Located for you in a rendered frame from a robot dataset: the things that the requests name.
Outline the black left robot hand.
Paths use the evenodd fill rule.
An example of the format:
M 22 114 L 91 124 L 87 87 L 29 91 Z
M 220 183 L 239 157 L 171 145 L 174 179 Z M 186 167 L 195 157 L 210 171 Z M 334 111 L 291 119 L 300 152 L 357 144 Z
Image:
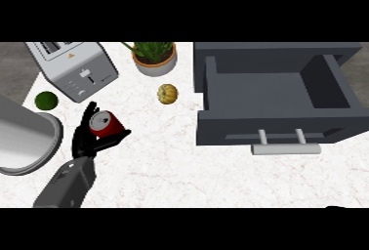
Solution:
M 96 157 L 96 153 L 114 146 L 117 146 L 122 139 L 131 134 L 131 130 L 125 129 L 120 133 L 115 133 L 105 138 L 97 138 L 90 130 L 90 120 L 93 115 L 99 112 L 96 102 L 90 102 L 81 124 L 75 129 L 72 138 L 72 157 L 80 158 L 83 156 Z

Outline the red can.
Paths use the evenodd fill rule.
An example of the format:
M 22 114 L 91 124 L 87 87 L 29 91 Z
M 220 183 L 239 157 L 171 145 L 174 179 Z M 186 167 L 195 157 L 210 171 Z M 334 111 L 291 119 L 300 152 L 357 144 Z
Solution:
M 99 137 L 105 138 L 121 133 L 125 130 L 115 115 L 108 111 L 99 111 L 90 119 L 90 131 Z

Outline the dark grey open drawer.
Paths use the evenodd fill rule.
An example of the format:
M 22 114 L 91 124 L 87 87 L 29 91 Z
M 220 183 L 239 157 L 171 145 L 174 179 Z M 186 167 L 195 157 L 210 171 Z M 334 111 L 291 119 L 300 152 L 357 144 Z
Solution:
M 369 131 L 369 107 L 353 94 L 335 57 L 316 56 L 288 73 L 220 73 L 208 57 L 196 144 L 252 145 L 261 134 L 272 144 L 295 144 L 297 130 L 319 144 Z

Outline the large silver pot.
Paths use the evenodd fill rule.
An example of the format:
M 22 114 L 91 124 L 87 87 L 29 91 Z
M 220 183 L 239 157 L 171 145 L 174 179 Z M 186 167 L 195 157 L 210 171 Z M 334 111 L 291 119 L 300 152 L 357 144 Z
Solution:
M 60 120 L 0 95 L 0 173 L 22 176 L 53 157 L 62 143 Z

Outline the green round fruit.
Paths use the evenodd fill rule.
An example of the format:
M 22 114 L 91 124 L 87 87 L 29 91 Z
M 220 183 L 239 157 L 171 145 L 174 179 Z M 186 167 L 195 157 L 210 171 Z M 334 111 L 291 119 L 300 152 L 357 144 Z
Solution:
M 49 91 L 38 93 L 34 98 L 34 104 L 40 110 L 52 110 L 59 104 L 56 95 Z

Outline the silver toaster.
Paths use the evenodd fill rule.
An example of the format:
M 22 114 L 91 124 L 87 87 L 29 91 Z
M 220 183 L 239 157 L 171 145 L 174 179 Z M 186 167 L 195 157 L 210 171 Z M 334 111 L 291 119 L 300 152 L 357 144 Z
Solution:
M 117 78 L 118 70 L 97 42 L 27 42 L 47 82 L 81 103 Z

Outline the yellow round squash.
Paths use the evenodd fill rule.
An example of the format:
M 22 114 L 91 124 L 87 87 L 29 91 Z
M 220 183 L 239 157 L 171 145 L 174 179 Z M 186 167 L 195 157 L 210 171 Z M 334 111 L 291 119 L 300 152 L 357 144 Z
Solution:
M 158 87 L 156 96 L 162 104 L 173 104 L 179 96 L 176 87 L 171 84 L 162 84 Z

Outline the potted green plant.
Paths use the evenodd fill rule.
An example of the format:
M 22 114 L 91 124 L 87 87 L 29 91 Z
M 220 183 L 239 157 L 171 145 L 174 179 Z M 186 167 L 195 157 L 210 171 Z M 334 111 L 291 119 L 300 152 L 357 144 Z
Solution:
M 174 42 L 136 42 L 133 46 L 122 43 L 131 51 L 137 70 L 149 77 L 167 74 L 176 66 L 177 51 Z

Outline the dark grey cabinet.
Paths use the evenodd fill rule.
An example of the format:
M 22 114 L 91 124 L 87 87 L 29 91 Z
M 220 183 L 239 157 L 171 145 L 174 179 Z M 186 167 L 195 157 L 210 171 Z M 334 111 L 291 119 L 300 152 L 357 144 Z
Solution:
M 215 58 L 220 73 L 298 72 L 314 56 L 332 55 L 344 64 L 360 49 L 359 42 L 195 42 L 195 92 L 205 90 L 207 57 Z

